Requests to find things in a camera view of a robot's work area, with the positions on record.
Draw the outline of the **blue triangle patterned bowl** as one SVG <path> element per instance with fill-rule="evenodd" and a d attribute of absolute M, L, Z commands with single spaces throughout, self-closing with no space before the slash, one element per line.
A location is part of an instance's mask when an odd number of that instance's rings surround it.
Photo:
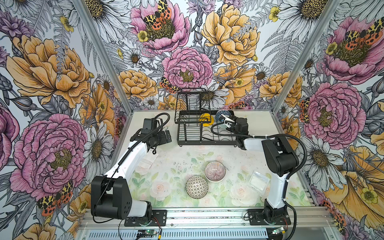
<path fill-rule="evenodd" d="M 232 115 L 228 110 L 219 110 L 215 114 L 215 120 L 217 123 L 224 123 L 226 118 L 230 118 Z"/>

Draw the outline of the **yellow bowl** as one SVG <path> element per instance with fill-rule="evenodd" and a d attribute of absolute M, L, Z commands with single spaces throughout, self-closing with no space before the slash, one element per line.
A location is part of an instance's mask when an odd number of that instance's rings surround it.
<path fill-rule="evenodd" d="M 209 127 L 214 124 L 214 118 L 209 113 L 203 113 L 199 121 L 202 122 L 203 127 Z"/>

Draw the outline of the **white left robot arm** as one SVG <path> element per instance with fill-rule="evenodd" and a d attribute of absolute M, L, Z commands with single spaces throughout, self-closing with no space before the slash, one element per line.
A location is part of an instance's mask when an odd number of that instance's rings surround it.
<path fill-rule="evenodd" d="M 147 155 L 157 153 L 157 147 L 172 142 L 171 134 L 164 127 L 170 120 L 168 113 L 144 119 L 143 127 L 131 138 L 128 148 L 113 167 L 91 182 L 91 214 L 93 218 L 111 220 L 144 220 L 153 218 L 152 204 L 134 200 L 129 181 L 139 162 Z"/>

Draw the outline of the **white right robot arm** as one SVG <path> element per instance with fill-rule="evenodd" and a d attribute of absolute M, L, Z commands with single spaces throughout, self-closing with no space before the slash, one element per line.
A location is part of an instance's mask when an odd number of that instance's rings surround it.
<path fill-rule="evenodd" d="M 246 118 L 222 115 L 219 121 L 221 125 L 226 126 L 230 136 L 236 138 L 240 149 L 263 153 L 267 166 L 273 173 L 264 209 L 261 213 L 254 211 L 255 219 L 262 217 L 267 224 L 276 224 L 279 221 L 290 224 L 286 193 L 288 180 L 296 172 L 299 159 L 286 136 L 251 136 Z"/>

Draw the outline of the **pink striped bowl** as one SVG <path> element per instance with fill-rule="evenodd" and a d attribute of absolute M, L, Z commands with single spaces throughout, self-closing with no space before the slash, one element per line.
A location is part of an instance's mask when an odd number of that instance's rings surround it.
<path fill-rule="evenodd" d="M 210 182 L 220 182 L 225 175 L 226 167 L 218 161 L 209 162 L 205 167 L 205 176 Z"/>

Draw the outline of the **clear plastic container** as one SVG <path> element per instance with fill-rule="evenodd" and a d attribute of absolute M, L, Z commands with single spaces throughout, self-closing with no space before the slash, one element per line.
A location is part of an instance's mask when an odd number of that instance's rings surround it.
<path fill-rule="evenodd" d="M 262 175 L 259 172 L 254 171 L 249 179 L 249 184 L 260 194 L 264 194 L 270 183 L 270 178 Z"/>

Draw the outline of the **dotted pattern bowl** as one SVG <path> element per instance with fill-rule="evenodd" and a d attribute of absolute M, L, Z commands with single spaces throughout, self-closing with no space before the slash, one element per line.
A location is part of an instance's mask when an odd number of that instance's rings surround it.
<path fill-rule="evenodd" d="M 208 182 L 201 176 L 192 176 L 186 182 L 186 192 L 193 199 L 202 199 L 208 191 Z"/>

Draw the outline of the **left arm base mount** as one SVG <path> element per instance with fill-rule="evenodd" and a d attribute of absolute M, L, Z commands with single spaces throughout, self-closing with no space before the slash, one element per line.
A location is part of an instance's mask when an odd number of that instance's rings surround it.
<path fill-rule="evenodd" d="M 167 210 L 153 210 L 152 204 L 147 203 L 147 210 L 143 217 L 128 217 L 125 227 L 165 227 L 167 223 Z"/>

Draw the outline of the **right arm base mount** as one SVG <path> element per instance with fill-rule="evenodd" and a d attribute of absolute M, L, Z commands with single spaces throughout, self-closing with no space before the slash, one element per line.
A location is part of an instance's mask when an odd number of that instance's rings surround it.
<path fill-rule="evenodd" d="M 266 205 L 263 209 L 249 209 L 244 219 L 248 220 L 251 226 L 288 226 L 291 224 L 287 206 L 274 209 Z"/>

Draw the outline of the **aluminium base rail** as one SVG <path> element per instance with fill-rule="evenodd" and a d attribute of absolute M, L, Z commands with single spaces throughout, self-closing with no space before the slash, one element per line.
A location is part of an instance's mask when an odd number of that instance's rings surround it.
<path fill-rule="evenodd" d="M 87 213 L 80 225 L 77 240 L 135 240 L 138 234 L 152 234 L 163 240 L 340 240 L 330 214 L 324 207 L 296 207 L 289 221 L 266 224 L 256 220 L 247 208 L 169 208 L 161 215 L 159 227 L 152 222 L 141 226 L 123 220 L 104 223 Z"/>

